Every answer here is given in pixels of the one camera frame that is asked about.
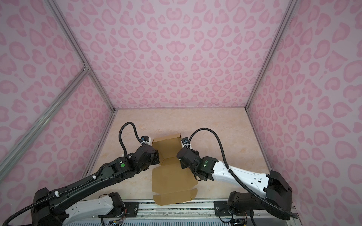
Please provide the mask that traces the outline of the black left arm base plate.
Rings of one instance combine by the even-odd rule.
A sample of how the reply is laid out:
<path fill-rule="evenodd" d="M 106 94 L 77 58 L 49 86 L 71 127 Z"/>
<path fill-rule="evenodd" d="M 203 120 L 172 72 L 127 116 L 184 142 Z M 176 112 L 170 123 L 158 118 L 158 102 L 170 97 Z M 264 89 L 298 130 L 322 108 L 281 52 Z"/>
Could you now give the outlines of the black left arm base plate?
<path fill-rule="evenodd" d="M 123 206 L 111 204 L 111 210 L 98 215 L 99 218 L 135 218 L 138 213 L 139 202 L 124 202 Z"/>

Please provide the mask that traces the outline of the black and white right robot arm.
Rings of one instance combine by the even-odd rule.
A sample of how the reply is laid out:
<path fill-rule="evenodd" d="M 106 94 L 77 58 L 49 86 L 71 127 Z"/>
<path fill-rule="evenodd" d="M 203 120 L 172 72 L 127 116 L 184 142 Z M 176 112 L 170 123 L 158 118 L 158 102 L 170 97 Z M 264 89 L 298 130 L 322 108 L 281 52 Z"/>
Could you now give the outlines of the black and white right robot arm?
<path fill-rule="evenodd" d="M 231 215 L 240 216 L 246 211 L 264 210 L 282 220 L 298 218 L 291 211 L 293 190 L 283 176 L 274 170 L 265 174 L 227 167 L 216 158 L 201 158 L 197 151 L 186 147 L 178 152 L 177 158 L 182 169 L 189 168 L 200 180 L 226 182 L 245 189 L 244 193 L 230 193 L 225 210 Z"/>

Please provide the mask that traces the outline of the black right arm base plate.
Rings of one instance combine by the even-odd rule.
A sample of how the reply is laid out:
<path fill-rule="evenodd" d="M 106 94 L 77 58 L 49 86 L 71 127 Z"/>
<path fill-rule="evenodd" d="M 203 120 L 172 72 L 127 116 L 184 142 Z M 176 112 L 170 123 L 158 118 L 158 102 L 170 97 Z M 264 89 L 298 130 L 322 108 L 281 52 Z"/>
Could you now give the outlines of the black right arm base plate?
<path fill-rule="evenodd" d="M 217 217 L 231 217 L 231 216 L 248 216 L 251 213 L 251 207 L 245 202 L 227 202 L 227 201 L 214 201 L 214 210 Z"/>

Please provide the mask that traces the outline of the brown cardboard box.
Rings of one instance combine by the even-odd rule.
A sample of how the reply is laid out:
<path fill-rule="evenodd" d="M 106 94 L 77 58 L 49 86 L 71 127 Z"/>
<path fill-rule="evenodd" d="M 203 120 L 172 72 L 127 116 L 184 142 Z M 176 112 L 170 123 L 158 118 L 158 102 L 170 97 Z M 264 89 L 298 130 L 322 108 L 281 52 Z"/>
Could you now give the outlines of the brown cardboard box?
<path fill-rule="evenodd" d="M 159 166 L 152 170 L 153 200 L 157 205 L 165 206 L 192 201 L 198 190 L 198 184 L 189 168 L 183 169 L 177 153 L 182 149 L 180 134 L 159 137 L 152 141 L 159 153 Z"/>

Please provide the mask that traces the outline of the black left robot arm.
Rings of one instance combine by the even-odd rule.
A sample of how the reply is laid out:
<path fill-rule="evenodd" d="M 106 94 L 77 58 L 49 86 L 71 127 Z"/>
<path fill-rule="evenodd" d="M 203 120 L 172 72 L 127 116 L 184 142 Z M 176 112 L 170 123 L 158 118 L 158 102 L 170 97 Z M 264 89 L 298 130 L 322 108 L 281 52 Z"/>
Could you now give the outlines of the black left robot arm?
<path fill-rule="evenodd" d="M 61 226 L 69 214 L 66 210 L 73 204 L 108 186 L 133 178 L 151 165 L 159 164 L 159 154 L 150 145 L 140 146 L 135 153 L 103 164 L 99 170 L 67 186 L 49 190 L 38 190 L 34 203 L 44 200 L 31 209 L 34 226 Z"/>

